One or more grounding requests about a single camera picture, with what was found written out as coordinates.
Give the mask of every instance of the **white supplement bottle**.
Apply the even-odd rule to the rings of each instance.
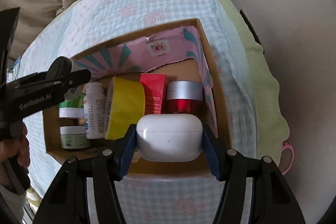
[[[101,83],[88,83],[83,99],[85,134],[88,139],[104,138],[106,96]]]

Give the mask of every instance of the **pink handle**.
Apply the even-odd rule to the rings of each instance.
[[[290,149],[290,151],[291,151],[291,160],[290,160],[289,165],[286,168],[286,170],[284,172],[282,172],[283,175],[285,175],[290,170],[290,168],[293,165],[293,161],[294,161],[294,149],[293,149],[293,146],[288,141],[284,141],[282,143],[281,152],[283,152],[285,149]]]

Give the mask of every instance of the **blue gripper pad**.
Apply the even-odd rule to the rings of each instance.
[[[131,124],[125,136],[120,139],[118,148],[114,151],[114,162],[117,165],[117,177],[119,181],[122,180],[128,173],[136,146],[137,125]]]
[[[222,167],[225,163],[225,152],[227,151],[227,146],[223,140],[214,136],[207,124],[203,126],[202,146],[210,167],[211,174],[215,176],[218,181],[223,181]]]

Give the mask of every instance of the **white wall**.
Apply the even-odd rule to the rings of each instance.
[[[307,224],[336,195],[336,0],[232,0],[254,25],[280,83],[295,162],[286,176]]]

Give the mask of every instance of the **white jar lid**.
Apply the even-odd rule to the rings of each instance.
[[[60,118],[84,118],[84,109],[78,107],[62,107],[59,109]]]
[[[60,127],[61,135],[85,135],[85,126]]]
[[[99,82],[88,83],[86,86],[86,94],[90,93],[104,93],[102,83]]]

